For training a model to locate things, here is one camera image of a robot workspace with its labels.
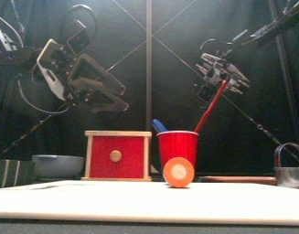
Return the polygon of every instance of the red cup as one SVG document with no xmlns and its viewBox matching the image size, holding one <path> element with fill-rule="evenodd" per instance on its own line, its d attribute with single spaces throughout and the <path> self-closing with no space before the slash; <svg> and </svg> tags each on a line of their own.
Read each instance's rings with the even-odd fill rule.
<svg viewBox="0 0 299 234">
<path fill-rule="evenodd" d="M 197 133 L 189 131 L 167 131 L 157 133 L 161 166 L 175 157 L 185 158 L 195 168 Z"/>
</svg>

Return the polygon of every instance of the gray bowl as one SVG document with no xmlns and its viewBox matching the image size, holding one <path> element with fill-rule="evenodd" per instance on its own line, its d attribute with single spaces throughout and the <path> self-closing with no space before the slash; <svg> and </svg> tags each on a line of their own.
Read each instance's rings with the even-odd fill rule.
<svg viewBox="0 0 299 234">
<path fill-rule="evenodd" d="M 72 179 L 84 165 L 84 158 L 69 155 L 38 154 L 32 156 L 36 163 L 34 175 L 41 179 Z"/>
</svg>

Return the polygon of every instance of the wire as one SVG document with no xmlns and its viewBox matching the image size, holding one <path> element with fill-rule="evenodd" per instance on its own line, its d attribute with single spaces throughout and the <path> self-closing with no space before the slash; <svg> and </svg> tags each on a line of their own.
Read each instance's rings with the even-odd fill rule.
<svg viewBox="0 0 299 234">
<path fill-rule="evenodd" d="M 17 24 L 18 24 L 18 32 L 20 34 L 24 33 L 25 31 L 25 28 L 20 22 L 20 18 L 18 18 L 18 14 L 17 14 L 17 8 L 16 8 L 16 4 L 14 4 L 14 0 L 10 0 L 10 4 L 12 4 L 12 8 L 13 8 L 13 12 L 14 12 L 14 16 L 16 16 L 16 19 L 17 19 Z"/>
<path fill-rule="evenodd" d="M 17 80 L 17 85 L 18 85 L 18 91 L 20 91 L 21 99 L 22 99 L 24 102 L 25 102 L 32 108 L 34 108 L 38 112 L 42 112 L 42 113 L 49 114 L 49 115 L 60 115 L 60 114 L 64 114 L 64 113 L 69 110 L 69 107 L 71 107 L 69 104 L 67 105 L 65 109 L 64 109 L 63 111 L 60 111 L 60 112 L 48 112 L 48 111 L 45 111 L 45 110 L 37 108 L 37 107 L 26 100 L 26 98 L 25 98 L 25 96 L 24 96 L 24 93 L 22 93 L 22 90 L 21 90 L 21 82 L 20 82 L 20 80 Z"/>
<path fill-rule="evenodd" d="M 0 17 L 0 20 L 6 25 L 6 27 L 10 29 L 10 31 L 14 33 L 14 35 L 17 37 L 17 40 L 18 40 L 18 43 L 20 43 L 20 47 L 24 48 L 24 44 L 22 44 L 18 32 L 16 31 L 16 29 L 12 27 L 12 25 L 1 17 Z"/>
<path fill-rule="evenodd" d="M 32 82 L 33 82 L 33 84 L 34 84 L 36 86 L 45 86 L 45 83 L 42 83 L 42 82 L 40 82 L 40 81 L 36 81 L 36 75 L 34 75 L 34 73 L 36 73 L 36 68 L 37 68 L 37 64 L 34 64 L 33 67 L 32 67 L 32 71 L 30 71 L 30 73 L 32 73 L 32 75 L 30 75 L 30 80 L 32 80 Z"/>
<path fill-rule="evenodd" d="M 61 24 L 60 24 L 60 36 L 63 35 L 63 27 L 64 27 L 64 24 L 65 24 L 67 17 L 69 16 L 69 14 L 72 14 L 72 12 L 75 12 L 80 8 L 89 12 L 92 20 L 93 20 L 93 24 L 95 24 L 93 33 L 92 33 L 92 40 L 93 40 L 96 38 L 96 32 L 97 32 L 97 20 L 96 20 L 96 16 L 95 16 L 95 13 L 93 13 L 92 9 L 87 5 L 73 5 L 68 9 L 68 11 L 65 12 L 64 18 L 63 18 L 63 21 L 61 21 Z"/>
<path fill-rule="evenodd" d="M 284 7 L 283 7 L 282 14 L 286 14 L 286 12 L 287 12 L 287 10 L 288 10 L 288 7 L 290 7 L 290 4 L 291 4 L 291 0 L 287 0 L 286 5 L 284 5 Z"/>
<path fill-rule="evenodd" d="M 232 45 L 232 44 L 234 44 L 232 42 L 223 42 L 223 41 L 219 41 L 219 40 L 216 40 L 216 39 L 209 39 L 209 40 L 207 40 L 207 41 L 201 44 L 200 50 L 203 50 L 204 45 L 205 45 L 208 42 L 211 42 L 211 41 L 219 42 L 219 43 L 222 43 L 222 44 L 224 44 L 224 45 Z"/>
</svg>

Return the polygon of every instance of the metal handle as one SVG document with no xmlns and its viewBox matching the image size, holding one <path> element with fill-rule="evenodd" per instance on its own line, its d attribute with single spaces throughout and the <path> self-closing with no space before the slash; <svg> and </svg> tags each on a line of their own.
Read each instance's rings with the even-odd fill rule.
<svg viewBox="0 0 299 234">
<path fill-rule="evenodd" d="M 284 143 L 282 144 L 276 150 L 275 150 L 275 167 L 280 167 L 280 151 L 282 149 L 284 149 L 286 146 L 292 146 L 298 152 L 299 152 L 299 144 L 295 144 L 295 143 Z"/>
</svg>

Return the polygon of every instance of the red drawer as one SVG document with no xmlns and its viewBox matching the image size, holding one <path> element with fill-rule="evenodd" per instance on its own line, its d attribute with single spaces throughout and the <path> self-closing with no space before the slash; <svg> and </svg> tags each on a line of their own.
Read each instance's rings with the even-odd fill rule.
<svg viewBox="0 0 299 234">
<path fill-rule="evenodd" d="M 85 180 L 149 180 L 151 132 L 87 131 Z"/>
</svg>

